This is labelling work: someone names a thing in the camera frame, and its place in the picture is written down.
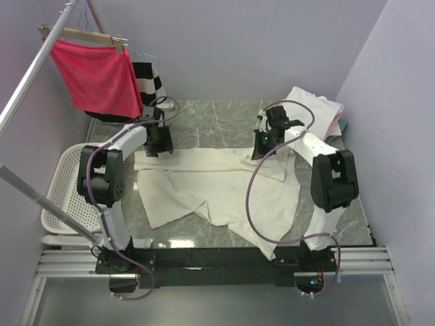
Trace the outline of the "cream white t shirt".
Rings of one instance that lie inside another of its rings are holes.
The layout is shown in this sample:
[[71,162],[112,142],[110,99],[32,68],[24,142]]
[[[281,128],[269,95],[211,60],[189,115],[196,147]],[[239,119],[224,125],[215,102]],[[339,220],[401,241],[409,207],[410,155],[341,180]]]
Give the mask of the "cream white t shirt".
[[292,228],[300,185],[295,155],[284,148],[257,166],[250,148],[178,149],[157,158],[135,152],[139,195],[151,228],[195,213],[214,226],[226,226],[275,258],[275,241]]

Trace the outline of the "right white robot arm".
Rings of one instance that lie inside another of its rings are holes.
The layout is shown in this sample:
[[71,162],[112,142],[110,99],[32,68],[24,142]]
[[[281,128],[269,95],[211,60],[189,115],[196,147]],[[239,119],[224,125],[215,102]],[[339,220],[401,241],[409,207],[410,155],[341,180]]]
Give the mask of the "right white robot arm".
[[314,124],[291,120],[278,101],[261,110],[254,130],[252,160],[263,164],[283,147],[298,153],[311,166],[311,198],[315,205],[305,235],[299,244],[298,265],[307,271],[329,261],[338,263],[331,252],[338,243],[333,233],[346,208],[359,196],[355,159],[351,151],[326,144],[309,130]]

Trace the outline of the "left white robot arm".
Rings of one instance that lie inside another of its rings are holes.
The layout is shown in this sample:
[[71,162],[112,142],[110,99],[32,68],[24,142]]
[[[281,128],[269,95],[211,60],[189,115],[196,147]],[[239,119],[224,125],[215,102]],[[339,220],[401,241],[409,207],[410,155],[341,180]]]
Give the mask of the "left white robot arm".
[[127,230],[121,208],[126,191],[124,161],[138,147],[157,158],[173,153],[173,142],[167,122],[170,117],[156,106],[145,107],[142,116],[99,145],[86,145],[80,154],[77,192],[93,205],[99,215],[103,246],[116,251],[111,264],[121,273],[130,272],[136,264],[135,254],[126,250],[133,240]]

